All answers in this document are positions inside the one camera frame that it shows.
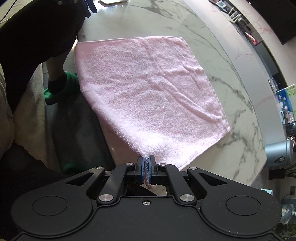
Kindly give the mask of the pink terry towel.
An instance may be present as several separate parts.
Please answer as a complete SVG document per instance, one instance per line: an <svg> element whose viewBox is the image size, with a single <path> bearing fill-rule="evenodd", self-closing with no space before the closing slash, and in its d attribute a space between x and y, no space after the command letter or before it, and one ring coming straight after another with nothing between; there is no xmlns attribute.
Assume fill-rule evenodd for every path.
<svg viewBox="0 0 296 241"><path fill-rule="evenodd" d="M230 132L222 104L183 38L79 42L75 63L93 111L140 155L183 169Z"/></svg>

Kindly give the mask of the green slipper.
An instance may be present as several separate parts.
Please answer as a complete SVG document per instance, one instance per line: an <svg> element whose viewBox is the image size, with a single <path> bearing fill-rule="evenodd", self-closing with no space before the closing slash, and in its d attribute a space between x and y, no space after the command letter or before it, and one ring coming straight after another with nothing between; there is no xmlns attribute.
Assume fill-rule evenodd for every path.
<svg viewBox="0 0 296 241"><path fill-rule="evenodd" d="M80 85L77 74L67 71L57 80L49 81L48 88L44 90L44 98L47 105L73 101L79 94Z"/></svg>

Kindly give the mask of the silver round trash bin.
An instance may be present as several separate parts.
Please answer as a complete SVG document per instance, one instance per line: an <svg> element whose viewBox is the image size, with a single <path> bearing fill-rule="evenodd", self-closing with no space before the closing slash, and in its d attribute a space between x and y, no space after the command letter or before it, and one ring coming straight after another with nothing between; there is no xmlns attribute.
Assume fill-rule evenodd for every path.
<svg viewBox="0 0 296 241"><path fill-rule="evenodd" d="M293 142L290 139L266 145L265 152L268 167L286 166L295 161Z"/></svg>

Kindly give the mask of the white wifi router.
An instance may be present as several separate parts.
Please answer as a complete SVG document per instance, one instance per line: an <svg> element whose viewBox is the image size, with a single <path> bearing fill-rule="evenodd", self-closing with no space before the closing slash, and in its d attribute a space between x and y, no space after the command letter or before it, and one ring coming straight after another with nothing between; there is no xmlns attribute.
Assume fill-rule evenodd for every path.
<svg viewBox="0 0 296 241"><path fill-rule="evenodd" d="M232 7L230 11L226 14L227 20L229 20L231 23L239 23L242 20L242 15L239 10Z"/></svg>

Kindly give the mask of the lotus painting acrylic frame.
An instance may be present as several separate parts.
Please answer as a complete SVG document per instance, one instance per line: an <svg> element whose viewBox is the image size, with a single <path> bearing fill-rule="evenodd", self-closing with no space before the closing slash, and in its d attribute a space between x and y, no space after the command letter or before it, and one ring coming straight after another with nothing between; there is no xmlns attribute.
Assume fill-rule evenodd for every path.
<svg viewBox="0 0 296 241"><path fill-rule="evenodd" d="M273 81L274 79L271 78L268 83L278 101L282 124L293 123L295 121L295 84L279 90Z"/></svg>

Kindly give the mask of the black wall television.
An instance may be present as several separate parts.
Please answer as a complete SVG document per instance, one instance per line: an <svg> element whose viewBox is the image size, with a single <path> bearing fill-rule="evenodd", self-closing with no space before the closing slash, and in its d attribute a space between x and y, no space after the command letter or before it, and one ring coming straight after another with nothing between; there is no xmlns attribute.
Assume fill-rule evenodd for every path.
<svg viewBox="0 0 296 241"><path fill-rule="evenodd" d="M295 38L295 1L250 0L248 3L268 23L282 45Z"/></svg>

